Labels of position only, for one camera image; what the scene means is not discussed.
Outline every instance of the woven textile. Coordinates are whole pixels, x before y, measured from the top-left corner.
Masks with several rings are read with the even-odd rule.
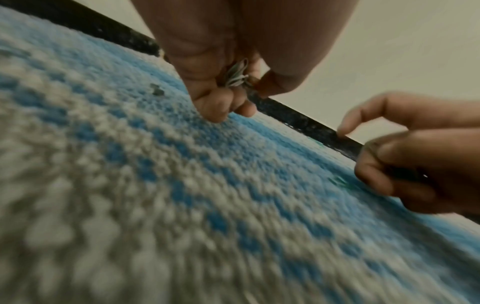
[[[475,235],[270,117],[205,122],[158,58],[2,8],[0,130],[1,303],[480,302]]]

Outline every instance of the black marble skirting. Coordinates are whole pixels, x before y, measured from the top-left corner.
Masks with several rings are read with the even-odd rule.
[[[0,0],[0,5],[138,52],[159,56],[160,48],[155,40],[72,0]],[[250,96],[250,99],[260,112],[339,151],[350,159],[355,160],[362,148],[362,144],[349,138],[338,138],[331,128],[275,100],[261,99],[258,96]]]

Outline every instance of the rug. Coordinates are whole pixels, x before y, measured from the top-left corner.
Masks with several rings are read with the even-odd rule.
[[[0,8],[1,303],[478,303],[479,238],[173,68]]]

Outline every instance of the skin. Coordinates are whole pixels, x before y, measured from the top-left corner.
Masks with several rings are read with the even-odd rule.
[[[379,117],[408,131],[365,144],[355,166],[360,180],[414,212],[480,214],[480,102],[386,93],[350,110],[337,133],[345,136]],[[389,166],[420,170],[427,178],[399,180]]]
[[[358,0],[132,0],[164,49],[198,112],[224,121],[230,112],[257,111],[241,87],[217,85],[235,61],[263,97],[297,88],[327,55]]]

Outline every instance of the person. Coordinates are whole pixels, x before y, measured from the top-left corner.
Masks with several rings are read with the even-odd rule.
[[[230,112],[250,117],[256,107],[241,87],[219,77],[247,58],[263,97],[298,87],[326,56],[358,0],[132,0],[173,64],[196,109],[211,122]],[[399,197],[421,213],[480,214],[480,103],[393,92],[352,109],[338,128],[346,136],[385,117],[408,131],[366,143],[357,177],[382,195]],[[420,172],[408,180],[392,167]]]

